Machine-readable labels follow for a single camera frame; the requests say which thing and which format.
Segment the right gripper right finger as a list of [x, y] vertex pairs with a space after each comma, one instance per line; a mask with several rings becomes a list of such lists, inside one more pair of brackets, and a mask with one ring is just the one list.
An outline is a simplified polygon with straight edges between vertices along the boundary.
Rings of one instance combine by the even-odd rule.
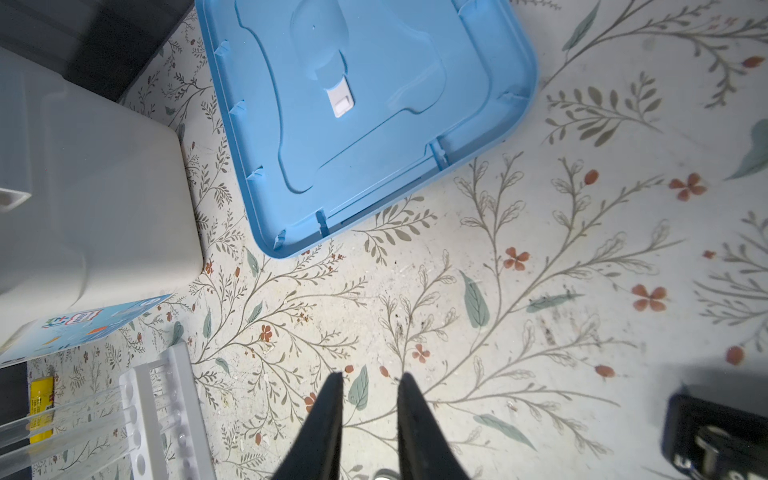
[[410, 373], [403, 374], [398, 386], [397, 429], [402, 479], [470, 479], [453, 455]]

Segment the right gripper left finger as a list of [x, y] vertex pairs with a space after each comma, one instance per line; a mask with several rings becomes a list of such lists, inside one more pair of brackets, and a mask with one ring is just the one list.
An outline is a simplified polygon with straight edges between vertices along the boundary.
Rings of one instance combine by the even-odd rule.
[[334, 480], [340, 476], [343, 375], [331, 373], [272, 478]]

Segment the test tube with cream cap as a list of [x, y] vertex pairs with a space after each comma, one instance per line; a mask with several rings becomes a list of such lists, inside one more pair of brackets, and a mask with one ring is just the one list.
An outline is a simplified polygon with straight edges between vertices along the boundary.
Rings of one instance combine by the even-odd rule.
[[59, 429], [80, 419], [94, 408], [120, 405], [124, 391], [124, 387], [115, 386], [80, 400], [48, 408], [40, 413], [3, 424], [1, 426], [1, 446], [8, 446]]

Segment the metal scissors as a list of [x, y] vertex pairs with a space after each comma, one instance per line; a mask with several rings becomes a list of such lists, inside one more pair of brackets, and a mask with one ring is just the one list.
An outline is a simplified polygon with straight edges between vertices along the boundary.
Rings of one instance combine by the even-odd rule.
[[390, 469], [380, 469], [375, 472], [372, 477], [373, 480], [400, 480], [401, 477], [398, 472]]

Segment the clear test tube blue cap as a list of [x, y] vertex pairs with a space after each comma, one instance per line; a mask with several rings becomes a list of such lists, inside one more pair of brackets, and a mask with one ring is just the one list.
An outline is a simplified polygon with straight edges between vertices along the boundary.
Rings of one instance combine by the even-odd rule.
[[1, 456], [1, 478], [26, 469], [32, 464], [54, 454], [74, 448], [81, 443], [89, 441], [92, 437], [111, 433], [114, 429], [125, 425], [126, 419], [123, 417], [123, 414], [116, 412], [114, 415], [105, 416], [96, 421], [79, 425], [66, 432], [53, 435], [39, 443], [30, 444], [5, 453]]

